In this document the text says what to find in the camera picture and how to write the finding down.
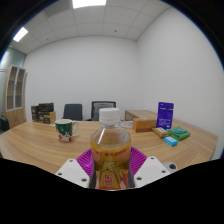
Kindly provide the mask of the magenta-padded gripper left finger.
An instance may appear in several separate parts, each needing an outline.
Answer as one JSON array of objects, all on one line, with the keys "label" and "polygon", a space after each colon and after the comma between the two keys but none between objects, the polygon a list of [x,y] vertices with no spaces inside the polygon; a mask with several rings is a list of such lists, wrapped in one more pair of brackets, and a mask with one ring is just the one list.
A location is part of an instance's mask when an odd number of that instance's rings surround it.
[{"label": "magenta-padded gripper left finger", "polygon": [[93,189],[95,187],[95,167],[90,149],[77,159],[69,158],[56,175],[78,186]]}]

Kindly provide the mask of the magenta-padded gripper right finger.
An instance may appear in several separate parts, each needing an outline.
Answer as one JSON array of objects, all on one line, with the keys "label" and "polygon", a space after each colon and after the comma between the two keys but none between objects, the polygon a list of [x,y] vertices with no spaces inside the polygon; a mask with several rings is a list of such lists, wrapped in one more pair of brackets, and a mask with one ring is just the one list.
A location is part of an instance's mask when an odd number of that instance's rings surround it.
[{"label": "magenta-padded gripper right finger", "polygon": [[140,188],[168,175],[167,168],[155,157],[147,157],[132,147],[129,160],[128,184]]}]

